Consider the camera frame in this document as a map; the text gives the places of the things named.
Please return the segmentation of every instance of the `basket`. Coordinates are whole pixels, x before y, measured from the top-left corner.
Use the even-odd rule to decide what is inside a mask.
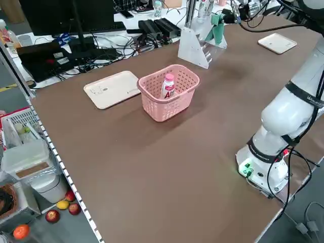
[[[4,150],[7,149],[6,145],[8,145],[9,141],[19,139],[19,138],[15,138],[16,135],[12,132],[12,129],[8,122],[9,118],[11,119],[13,124],[20,123],[25,127],[27,123],[30,123],[37,131],[40,130],[37,119],[29,107],[25,107],[20,110],[16,110],[12,113],[2,116],[0,119],[0,129],[2,134]]]
[[[10,210],[6,211],[4,214],[0,215],[0,219],[3,219],[5,217],[7,217],[8,215],[11,215],[13,212],[15,212],[17,210],[17,208],[18,208],[18,206],[17,206],[17,195],[16,195],[13,184],[6,184],[6,185],[4,185],[4,186],[2,186],[0,188],[13,197],[13,206],[12,206],[12,208]]]
[[[161,99],[161,88],[167,73],[175,77],[175,94],[170,99]],[[194,90],[199,85],[199,77],[182,65],[171,65],[137,81],[142,92],[144,110],[157,122],[163,122],[186,109]]]

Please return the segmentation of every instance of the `apple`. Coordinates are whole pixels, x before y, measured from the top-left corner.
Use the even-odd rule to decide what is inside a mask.
[[[49,210],[45,215],[45,219],[47,222],[56,223],[60,220],[60,213],[56,210]]]
[[[79,206],[79,204],[71,204],[69,206],[69,212],[72,215],[78,215],[81,212],[81,207]]]
[[[75,195],[72,190],[68,190],[67,193],[65,194],[65,200],[67,201],[74,201],[75,200]]]

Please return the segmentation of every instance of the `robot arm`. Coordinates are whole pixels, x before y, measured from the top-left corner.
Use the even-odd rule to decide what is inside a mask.
[[[324,2],[297,2],[311,20],[312,26],[307,27],[324,34]],[[323,75],[324,38],[321,38],[300,70],[262,111],[261,128],[236,155],[239,173],[268,195],[280,192],[289,179],[282,157],[275,160],[278,154],[288,145],[294,147],[312,122],[324,113],[324,97],[318,92],[324,85]]]

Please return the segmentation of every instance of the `monitor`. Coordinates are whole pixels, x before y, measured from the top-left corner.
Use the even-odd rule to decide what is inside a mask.
[[[19,0],[34,35],[77,33],[72,0]],[[82,30],[114,25],[112,0],[75,0]]]

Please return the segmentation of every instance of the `brown table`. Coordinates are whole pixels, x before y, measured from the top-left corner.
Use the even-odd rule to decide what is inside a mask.
[[[288,23],[267,17],[262,28]],[[253,242],[273,219],[280,204],[238,174],[235,153],[319,37],[303,27],[277,32],[298,46],[277,55],[257,44],[269,32],[230,25],[228,49],[208,70],[178,59],[175,44],[37,92],[32,103],[105,242]],[[191,106],[164,123],[145,113],[140,96],[99,110],[83,91],[123,70],[142,77],[174,63],[197,73],[201,85]],[[298,150],[322,157],[323,119]],[[294,158],[292,170],[296,190],[307,168]]]

